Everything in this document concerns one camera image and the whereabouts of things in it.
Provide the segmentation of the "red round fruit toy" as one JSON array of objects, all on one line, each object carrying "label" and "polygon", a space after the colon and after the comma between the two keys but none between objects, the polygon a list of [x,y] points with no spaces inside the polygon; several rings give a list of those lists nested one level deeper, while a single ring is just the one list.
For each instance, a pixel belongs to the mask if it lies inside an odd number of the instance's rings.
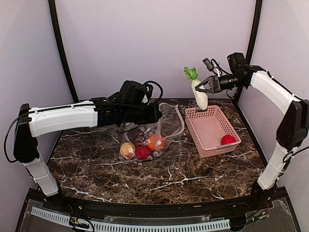
[{"label": "red round fruit toy", "polygon": [[135,150],[135,155],[139,160],[146,160],[151,156],[151,149],[148,146],[138,146]]}]

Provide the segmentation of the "wrinkled white radish toy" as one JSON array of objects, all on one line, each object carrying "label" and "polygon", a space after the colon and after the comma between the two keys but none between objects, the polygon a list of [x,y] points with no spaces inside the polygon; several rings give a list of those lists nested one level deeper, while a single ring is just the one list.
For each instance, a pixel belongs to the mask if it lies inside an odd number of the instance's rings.
[{"label": "wrinkled white radish toy", "polygon": [[193,80],[191,83],[191,89],[193,91],[196,104],[201,110],[207,110],[208,108],[208,96],[205,92],[196,91],[195,87],[198,86],[201,82],[197,80]]}]

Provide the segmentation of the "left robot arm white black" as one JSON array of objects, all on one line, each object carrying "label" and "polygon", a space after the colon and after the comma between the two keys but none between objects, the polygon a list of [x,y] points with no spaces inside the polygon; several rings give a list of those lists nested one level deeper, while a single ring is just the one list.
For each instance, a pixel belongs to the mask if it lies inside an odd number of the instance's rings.
[{"label": "left robot arm white black", "polygon": [[77,128],[156,123],[162,117],[162,94],[163,88],[155,81],[141,84],[126,80],[109,97],[50,107],[30,107],[25,103],[4,136],[4,155],[9,163],[21,163],[49,197],[49,203],[63,211],[68,207],[68,199],[60,194],[60,186],[46,164],[56,136]]}]

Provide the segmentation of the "orange fruit toy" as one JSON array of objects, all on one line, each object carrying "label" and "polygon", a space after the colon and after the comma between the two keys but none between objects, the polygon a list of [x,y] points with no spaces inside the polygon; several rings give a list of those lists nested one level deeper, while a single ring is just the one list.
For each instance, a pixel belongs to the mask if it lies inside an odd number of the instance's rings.
[{"label": "orange fruit toy", "polygon": [[166,140],[159,134],[152,135],[147,141],[147,146],[152,151],[160,151],[166,147]]}]

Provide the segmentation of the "small green radish leaf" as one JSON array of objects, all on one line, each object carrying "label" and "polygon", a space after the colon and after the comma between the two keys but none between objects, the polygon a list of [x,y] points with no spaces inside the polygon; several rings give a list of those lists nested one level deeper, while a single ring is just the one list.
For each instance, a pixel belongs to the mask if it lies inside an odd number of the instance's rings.
[{"label": "small green radish leaf", "polygon": [[195,67],[193,68],[184,67],[183,72],[185,73],[187,79],[190,81],[195,81],[198,79],[198,73]]}]

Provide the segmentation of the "yellow peach toy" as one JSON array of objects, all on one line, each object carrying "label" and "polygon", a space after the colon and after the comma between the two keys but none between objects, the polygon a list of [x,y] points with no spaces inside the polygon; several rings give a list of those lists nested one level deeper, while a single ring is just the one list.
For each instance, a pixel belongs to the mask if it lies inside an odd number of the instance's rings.
[{"label": "yellow peach toy", "polygon": [[132,159],[135,156],[135,146],[132,143],[123,143],[120,147],[120,155],[125,159]]}]

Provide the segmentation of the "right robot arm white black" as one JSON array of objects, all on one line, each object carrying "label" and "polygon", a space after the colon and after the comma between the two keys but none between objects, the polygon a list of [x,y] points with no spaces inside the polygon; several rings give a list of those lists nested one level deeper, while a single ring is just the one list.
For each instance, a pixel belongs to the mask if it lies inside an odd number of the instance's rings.
[{"label": "right robot arm white black", "polygon": [[227,57],[230,71],[225,71],[214,60],[205,58],[203,63],[212,73],[194,89],[200,93],[220,93],[236,87],[253,88],[264,95],[273,106],[275,114],[276,144],[267,165],[251,187],[246,205],[256,210],[270,200],[279,179],[286,173],[300,146],[309,134],[309,101],[300,98],[259,65],[249,64],[242,53]]}]

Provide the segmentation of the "clear zip top bag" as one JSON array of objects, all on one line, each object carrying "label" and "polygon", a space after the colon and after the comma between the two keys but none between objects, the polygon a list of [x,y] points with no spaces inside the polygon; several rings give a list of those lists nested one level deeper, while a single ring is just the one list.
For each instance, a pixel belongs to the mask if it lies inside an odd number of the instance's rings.
[{"label": "clear zip top bag", "polygon": [[184,120],[178,105],[160,103],[163,114],[156,123],[124,127],[119,158],[125,161],[152,160],[162,155],[174,138],[184,131]]}]

